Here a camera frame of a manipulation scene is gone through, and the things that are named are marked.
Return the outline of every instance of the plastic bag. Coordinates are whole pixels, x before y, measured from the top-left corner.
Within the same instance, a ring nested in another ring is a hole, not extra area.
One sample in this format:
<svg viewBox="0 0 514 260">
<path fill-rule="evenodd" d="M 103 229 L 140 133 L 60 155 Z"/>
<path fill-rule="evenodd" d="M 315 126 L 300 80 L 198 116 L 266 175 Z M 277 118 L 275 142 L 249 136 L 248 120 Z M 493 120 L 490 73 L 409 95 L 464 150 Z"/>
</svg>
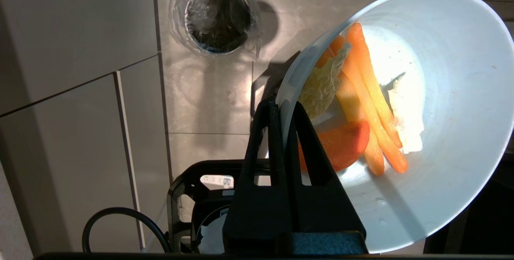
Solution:
<svg viewBox="0 0 514 260">
<path fill-rule="evenodd" d="M 200 55 L 259 56 L 256 0 L 169 0 L 169 24 L 175 39 Z"/>
</svg>

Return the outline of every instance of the black power cord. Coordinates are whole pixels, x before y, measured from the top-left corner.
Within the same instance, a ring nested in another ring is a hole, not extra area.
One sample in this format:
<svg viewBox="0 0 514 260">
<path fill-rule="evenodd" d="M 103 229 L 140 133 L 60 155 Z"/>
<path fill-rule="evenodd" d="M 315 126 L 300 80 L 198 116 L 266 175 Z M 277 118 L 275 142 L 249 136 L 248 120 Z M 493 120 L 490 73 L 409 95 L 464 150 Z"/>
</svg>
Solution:
<svg viewBox="0 0 514 260">
<path fill-rule="evenodd" d="M 95 222 L 100 219 L 103 216 L 111 215 L 111 214 L 122 214 L 131 216 L 132 218 L 136 218 L 137 220 L 141 221 L 143 224 L 145 224 L 156 236 L 157 240 L 159 240 L 159 243 L 162 246 L 162 249 L 164 249 L 165 253 L 171 253 L 171 245 L 166 240 L 166 237 L 164 234 L 162 234 L 162 231 L 159 229 L 157 224 L 153 222 L 150 218 L 145 216 L 144 214 L 141 214 L 140 212 L 137 212 L 134 209 L 129 209 L 125 207 L 111 207 L 107 209 L 103 209 L 96 214 L 94 214 L 86 223 L 84 226 L 84 231 L 82 232 L 82 251 L 85 253 L 91 253 L 91 247 L 90 247 L 90 233 L 91 228 L 95 224 Z"/>
</svg>

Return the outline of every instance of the cabinet panel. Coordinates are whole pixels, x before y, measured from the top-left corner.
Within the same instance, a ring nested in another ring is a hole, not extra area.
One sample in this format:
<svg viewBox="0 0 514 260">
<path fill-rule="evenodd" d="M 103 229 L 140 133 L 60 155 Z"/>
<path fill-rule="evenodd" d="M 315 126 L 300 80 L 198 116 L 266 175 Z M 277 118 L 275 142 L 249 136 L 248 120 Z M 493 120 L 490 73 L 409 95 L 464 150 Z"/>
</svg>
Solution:
<svg viewBox="0 0 514 260">
<path fill-rule="evenodd" d="M 158 222 L 169 189 L 158 57 L 121 70 L 120 78 L 140 209 Z M 148 240 L 150 230 L 143 231 Z"/>
<path fill-rule="evenodd" d="M 0 114 L 157 53 L 153 0 L 0 0 Z"/>
<path fill-rule="evenodd" d="M 94 213 L 134 207 L 113 75 L 1 118 L 0 160 L 34 255 L 82 251 Z M 92 250 L 137 252 L 136 226 L 100 219 Z"/>
</svg>

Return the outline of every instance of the white food piece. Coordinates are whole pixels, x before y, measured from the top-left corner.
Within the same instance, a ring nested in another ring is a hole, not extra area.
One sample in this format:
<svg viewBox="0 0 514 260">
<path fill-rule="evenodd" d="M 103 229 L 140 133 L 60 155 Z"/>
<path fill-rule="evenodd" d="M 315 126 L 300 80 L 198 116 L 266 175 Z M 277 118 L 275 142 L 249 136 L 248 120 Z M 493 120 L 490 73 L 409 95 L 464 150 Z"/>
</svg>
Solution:
<svg viewBox="0 0 514 260">
<path fill-rule="evenodd" d="M 404 146 L 404 154 L 420 151 L 423 148 L 420 134 L 424 130 L 422 119 L 422 100 L 419 88 L 416 88 L 413 73 L 406 72 L 393 83 L 389 90 L 389 102 L 393 109 L 400 141 Z"/>
</svg>

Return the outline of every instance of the gray tile floor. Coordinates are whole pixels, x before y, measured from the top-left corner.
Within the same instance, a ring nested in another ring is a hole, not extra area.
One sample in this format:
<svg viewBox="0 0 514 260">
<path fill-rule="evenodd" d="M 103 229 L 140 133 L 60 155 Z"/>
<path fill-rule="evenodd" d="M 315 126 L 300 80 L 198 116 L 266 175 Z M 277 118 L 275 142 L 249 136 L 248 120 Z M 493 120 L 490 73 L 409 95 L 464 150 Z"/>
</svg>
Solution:
<svg viewBox="0 0 514 260">
<path fill-rule="evenodd" d="M 175 42 L 169 0 L 158 0 L 173 175 L 198 161 L 244 157 L 252 82 L 259 100 L 263 82 L 283 75 L 296 52 L 373 1 L 258 0 L 264 27 L 259 60 L 234 63 L 207 62 Z M 514 0 L 486 2 L 502 18 L 514 19 Z M 412 249 L 419 252 L 422 245 Z"/>
</svg>

